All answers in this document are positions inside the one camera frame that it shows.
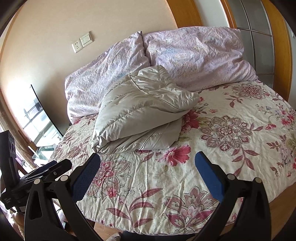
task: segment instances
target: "pillow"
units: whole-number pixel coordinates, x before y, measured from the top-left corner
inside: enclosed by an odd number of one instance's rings
[[[144,54],[142,32],[136,32],[70,74],[65,81],[70,121],[98,113],[106,90],[116,80],[146,67],[149,60]]]
[[[198,91],[225,83],[256,80],[242,59],[240,30],[227,27],[185,27],[143,36],[150,65],[162,65],[178,86]]]

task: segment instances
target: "beige wall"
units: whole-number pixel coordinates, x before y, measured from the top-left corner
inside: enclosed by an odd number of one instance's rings
[[[165,0],[28,0],[2,48],[0,88],[13,112],[32,84],[64,133],[69,124],[67,75],[136,31],[175,28]],[[94,42],[75,54],[71,43],[88,31]]]

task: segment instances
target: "floral bedsheet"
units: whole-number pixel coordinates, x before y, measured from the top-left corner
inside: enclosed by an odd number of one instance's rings
[[[239,179],[260,177],[269,201],[296,181],[296,113],[282,97],[260,81],[199,94],[169,149],[101,156],[101,167],[78,202],[88,219],[140,234],[198,232],[218,205],[194,165],[199,151]],[[76,121],[51,159],[68,158],[73,169],[82,165],[93,153],[95,120],[89,115]]]

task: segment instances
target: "wooden floor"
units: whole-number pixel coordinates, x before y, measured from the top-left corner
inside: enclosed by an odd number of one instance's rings
[[[94,230],[103,240],[107,240],[114,233],[122,232],[118,229],[114,229],[100,223],[96,223],[94,225]]]

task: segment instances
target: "person's hand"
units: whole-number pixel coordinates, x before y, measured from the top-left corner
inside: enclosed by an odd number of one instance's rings
[[[106,241],[120,241],[120,235],[121,233],[115,233],[113,235],[111,235]]]

